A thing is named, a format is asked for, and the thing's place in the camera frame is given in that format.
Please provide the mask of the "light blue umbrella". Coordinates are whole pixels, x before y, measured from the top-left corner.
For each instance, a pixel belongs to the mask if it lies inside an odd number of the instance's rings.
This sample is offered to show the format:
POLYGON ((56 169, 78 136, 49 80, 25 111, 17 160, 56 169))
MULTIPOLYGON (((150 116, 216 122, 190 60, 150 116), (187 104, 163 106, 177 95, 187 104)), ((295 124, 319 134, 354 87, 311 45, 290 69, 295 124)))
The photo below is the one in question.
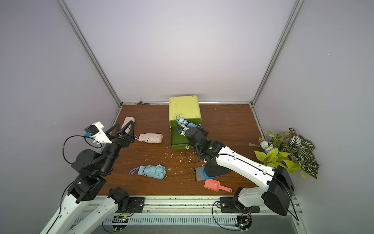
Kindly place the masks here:
POLYGON ((177 122, 177 126, 183 126, 183 127, 186 127, 187 129, 198 127, 196 124, 188 121, 187 119, 182 118, 180 115, 176 116, 176 122, 177 122))
POLYGON ((129 174, 133 175, 135 172, 137 172, 140 176, 146 176, 155 179, 164 179, 166 176, 166 168, 160 164, 157 166, 141 165, 137 168, 132 169, 129 174))

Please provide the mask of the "pink umbrella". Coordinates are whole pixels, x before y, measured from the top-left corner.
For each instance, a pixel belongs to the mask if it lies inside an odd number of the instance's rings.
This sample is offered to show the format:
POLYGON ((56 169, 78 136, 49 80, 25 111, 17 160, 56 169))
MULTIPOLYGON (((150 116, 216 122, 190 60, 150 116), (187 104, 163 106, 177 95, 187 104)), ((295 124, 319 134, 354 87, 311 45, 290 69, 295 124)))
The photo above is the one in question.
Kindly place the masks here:
POLYGON ((155 134, 155 133, 145 133, 140 134, 139 136, 135 136, 135 139, 139 142, 145 142, 150 144, 161 144, 163 141, 162 134, 155 134))
POLYGON ((130 124, 131 122, 135 123, 134 117, 125 117, 124 122, 122 123, 121 129, 125 129, 126 132, 129 132, 131 128, 131 124, 130 124))

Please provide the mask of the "yellow-green drawer cabinet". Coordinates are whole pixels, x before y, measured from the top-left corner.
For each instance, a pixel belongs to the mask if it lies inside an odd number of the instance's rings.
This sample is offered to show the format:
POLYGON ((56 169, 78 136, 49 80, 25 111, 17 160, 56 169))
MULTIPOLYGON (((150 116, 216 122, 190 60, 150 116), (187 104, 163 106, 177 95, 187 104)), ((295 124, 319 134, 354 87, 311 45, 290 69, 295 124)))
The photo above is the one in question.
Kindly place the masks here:
POLYGON ((178 127, 200 125, 202 122, 197 96, 171 97, 168 102, 170 126, 170 144, 172 150, 183 150, 188 146, 187 138, 178 131, 178 127))

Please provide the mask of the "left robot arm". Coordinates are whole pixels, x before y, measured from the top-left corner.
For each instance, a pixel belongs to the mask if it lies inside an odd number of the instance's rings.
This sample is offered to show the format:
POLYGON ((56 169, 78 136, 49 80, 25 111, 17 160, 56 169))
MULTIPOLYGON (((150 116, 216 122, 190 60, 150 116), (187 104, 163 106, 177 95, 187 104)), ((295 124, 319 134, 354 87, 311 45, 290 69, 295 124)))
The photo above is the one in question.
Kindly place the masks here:
POLYGON ((107 217, 117 211, 126 212, 131 207, 130 195, 117 187, 111 189, 107 198, 83 221, 74 224, 105 185, 105 177, 112 174, 120 150, 129 147, 135 141, 132 120, 123 127, 115 124, 107 131, 103 129, 104 126, 99 121, 85 129, 86 133, 82 138, 93 140, 97 148, 102 148, 102 152, 98 153, 92 149, 83 150, 71 163, 71 167, 79 175, 64 190, 59 208, 43 228, 43 234, 90 234, 107 217))

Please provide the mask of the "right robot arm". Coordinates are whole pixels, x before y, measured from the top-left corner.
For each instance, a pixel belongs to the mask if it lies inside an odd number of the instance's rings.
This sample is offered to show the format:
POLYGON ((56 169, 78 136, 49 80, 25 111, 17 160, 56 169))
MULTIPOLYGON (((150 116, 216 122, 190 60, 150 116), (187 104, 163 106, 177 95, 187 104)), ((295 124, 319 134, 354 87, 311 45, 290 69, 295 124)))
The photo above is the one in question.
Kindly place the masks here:
POLYGON ((261 199, 271 211, 285 216, 292 203, 294 184, 282 166, 272 168, 254 162, 216 140, 208 140, 208 132, 200 126, 178 126, 177 132, 185 136, 195 155, 205 163, 202 175, 216 178, 234 171, 256 184, 262 191, 261 199))

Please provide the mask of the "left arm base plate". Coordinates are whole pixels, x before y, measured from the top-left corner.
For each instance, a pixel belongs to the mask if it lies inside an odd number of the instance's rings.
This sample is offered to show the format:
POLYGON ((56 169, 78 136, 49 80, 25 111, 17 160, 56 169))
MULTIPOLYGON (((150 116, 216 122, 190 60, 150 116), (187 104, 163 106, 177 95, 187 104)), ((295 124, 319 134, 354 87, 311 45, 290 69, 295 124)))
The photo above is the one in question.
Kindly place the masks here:
POLYGON ((141 213, 145 205, 145 197, 129 197, 118 204, 117 213, 141 213))

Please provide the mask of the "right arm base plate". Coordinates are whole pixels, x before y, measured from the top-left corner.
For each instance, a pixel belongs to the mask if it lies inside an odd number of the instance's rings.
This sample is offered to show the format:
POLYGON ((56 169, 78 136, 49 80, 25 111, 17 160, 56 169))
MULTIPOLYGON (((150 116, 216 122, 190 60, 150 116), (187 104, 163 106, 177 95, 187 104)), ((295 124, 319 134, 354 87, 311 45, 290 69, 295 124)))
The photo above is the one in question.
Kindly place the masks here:
POLYGON ((239 202, 239 194, 242 192, 244 187, 239 187, 233 197, 220 197, 216 207, 221 210, 222 213, 260 213, 259 206, 246 207, 239 202))

